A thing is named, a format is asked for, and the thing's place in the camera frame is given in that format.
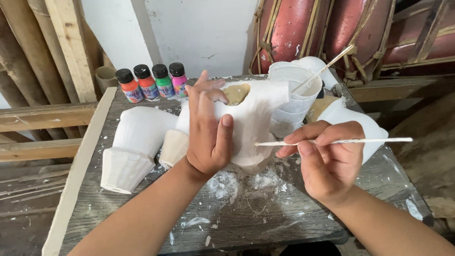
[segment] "black bottle cap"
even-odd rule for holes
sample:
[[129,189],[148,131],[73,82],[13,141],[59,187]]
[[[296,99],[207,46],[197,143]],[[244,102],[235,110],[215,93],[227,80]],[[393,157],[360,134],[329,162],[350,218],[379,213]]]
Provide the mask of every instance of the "black bottle cap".
[[164,64],[156,64],[152,67],[153,76],[156,78],[166,78],[168,76],[167,67]]
[[115,76],[117,77],[118,82],[123,84],[134,80],[133,74],[127,68],[117,70],[117,72],[115,72]]
[[135,66],[133,71],[138,79],[146,79],[150,76],[150,69],[145,64]]
[[183,64],[175,62],[169,65],[169,73],[171,73],[173,77],[182,77],[185,75],[185,68],[183,67]]

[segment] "paintbrush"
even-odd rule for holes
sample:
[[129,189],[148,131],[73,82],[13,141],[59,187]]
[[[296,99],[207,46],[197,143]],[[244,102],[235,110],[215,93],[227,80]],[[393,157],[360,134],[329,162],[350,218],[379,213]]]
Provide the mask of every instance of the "paintbrush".
[[[367,143],[367,142],[411,142],[412,138],[359,138],[359,139],[342,139],[332,142],[331,144],[339,143]],[[273,141],[273,142],[255,142],[255,146],[296,146],[296,144],[287,144],[284,141]]]
[[337,60],[339,60],[341,57],[343,57],[346,53],[348,53],[351,48],[354,47],[354,45],[348,46],[346,49],[344,49],[338,56],[336,56],[331,62],[329,62],[327,65],[325,65],[324,68],[319,70],[314,76],[312,76],[310,79],[306,80],[305,82],[299,84],[295,89],[292,90],[292,94],[296,95],[301,95],[303,93],[303,89],[308,86],[308,83],[310,83],[313,79],[315,79],[317,76],[319,76],[322,72],[324,72],[326,69],[328,69],[331,65],[333,65]]

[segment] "fingernail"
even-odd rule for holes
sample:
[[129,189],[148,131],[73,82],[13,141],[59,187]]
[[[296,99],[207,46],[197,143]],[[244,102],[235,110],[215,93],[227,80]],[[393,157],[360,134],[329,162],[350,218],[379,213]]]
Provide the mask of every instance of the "fingernail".
[[316,144],[320,144],[325,138],[324,134],[319,135],[316,140],[314,141]]
[[313,146],[307,143],[299,143],[297,148],[300,156],[308,156],[314,152]]
[[233,120],[232,116],[229,116],[229,115],[223,116],[223,118],[221,120],[224,127],[231,127],[233,124],[233,121],[234,120]]
[[283,140],[284,140],[284,141],[289,141],[289,140],[291,140],[291,139],[294,138],[294,137],[295,137],[295,134],[294,134],[294,133],[291,133],[290,135],[284,137]]

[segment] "gray wood grain tabletop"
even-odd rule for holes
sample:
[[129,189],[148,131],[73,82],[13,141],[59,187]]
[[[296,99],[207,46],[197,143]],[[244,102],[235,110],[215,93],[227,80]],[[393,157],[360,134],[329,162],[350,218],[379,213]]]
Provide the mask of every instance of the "gray wood grain tabletop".
[[[226,81],[263,79],[266,76],[238,76],[229,77]],[[191,79],[189,84],[194,82],[195,79]],[[345,87],[342,92],[347,100],[347,108],[361,112],[360,106]],[[60,255],[66,255],[97,224],[165,172],[157,164],[132,195],[100,187],[102,153],[112,146],[121,112],[135,106],[158,106],[161,110],[178,115],[184,100],[159,97],[132,104],[120,89],[117,90],[79,190]],[[156,163],[158,158],[159,153],[155,157]],[[284,160],[274,157],[266,170],[250,176],[232,164],[227,166],[197,194],[174,226],[173,243],[168,238],[160,254],[196,255],[277,244],[347,239],[349,232],[343,223],[305,191],[299,163],[298,154]],[[402,210],[415,206],[424,221],[428,224],[432,221],[429,208],[387,146],[380,148],[362,166],[356,185]]]

